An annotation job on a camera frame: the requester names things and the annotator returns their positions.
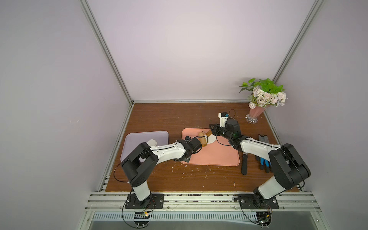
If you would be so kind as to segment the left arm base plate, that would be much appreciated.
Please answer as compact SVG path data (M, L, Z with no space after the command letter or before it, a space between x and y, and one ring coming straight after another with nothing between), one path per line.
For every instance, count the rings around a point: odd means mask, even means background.
M146 199L140 201L135 194L127 196L125 209L163 209L164 194L150 194Z

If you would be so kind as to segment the small dough piece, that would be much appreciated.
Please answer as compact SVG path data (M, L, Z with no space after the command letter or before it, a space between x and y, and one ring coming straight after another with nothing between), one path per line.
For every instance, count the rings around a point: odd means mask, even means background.
M212 144L216 141L216 136L211 134L210 136L207 136L207 144Z

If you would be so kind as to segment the wooden rolling pin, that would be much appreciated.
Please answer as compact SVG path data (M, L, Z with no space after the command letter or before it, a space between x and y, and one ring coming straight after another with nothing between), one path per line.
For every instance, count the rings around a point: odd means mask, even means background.
M207 136L210 136L212 133L212 131L209 129L209 130L203 130L201 131L199 134L198 134L198 139L200 140L200 143L202 145L202 147L205 147L207 146Z

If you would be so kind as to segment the pink silicone mat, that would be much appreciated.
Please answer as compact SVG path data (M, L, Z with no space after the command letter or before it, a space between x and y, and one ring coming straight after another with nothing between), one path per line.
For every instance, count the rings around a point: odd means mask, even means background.
M219 144L214 138L214 142L203 147L197 154L193 154L190 161L182 162L189 165L210 165L210 166L238 166L240 164L239 153L236 149L228 145L228 140L217 136Z

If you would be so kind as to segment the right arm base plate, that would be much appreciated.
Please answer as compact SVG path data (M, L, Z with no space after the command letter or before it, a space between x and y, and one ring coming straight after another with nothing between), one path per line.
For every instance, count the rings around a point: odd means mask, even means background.
M234 199L243 209L279 209L275 196L270 199L263 199L257 194L238 194Z

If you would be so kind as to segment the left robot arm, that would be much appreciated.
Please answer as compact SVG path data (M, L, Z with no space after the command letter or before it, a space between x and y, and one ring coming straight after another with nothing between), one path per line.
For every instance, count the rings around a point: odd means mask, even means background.
M197 137L177 140L164 146L152 146L143 142L123 160L122 169L134 195L142 202L151 196L147 180L156 165L170 160L188 162L201 149L202 144Z

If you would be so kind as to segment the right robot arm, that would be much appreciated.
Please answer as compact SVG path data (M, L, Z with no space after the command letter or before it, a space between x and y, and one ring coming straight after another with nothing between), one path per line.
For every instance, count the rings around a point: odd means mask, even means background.
M210 124L209 128L213 136L224 137L234 149L270 162L274 175L254 190L258 199L269 200L304 183L311 175L310 169L291 144L273 145L243 135L239 123L227 117L222 117L219 124Z

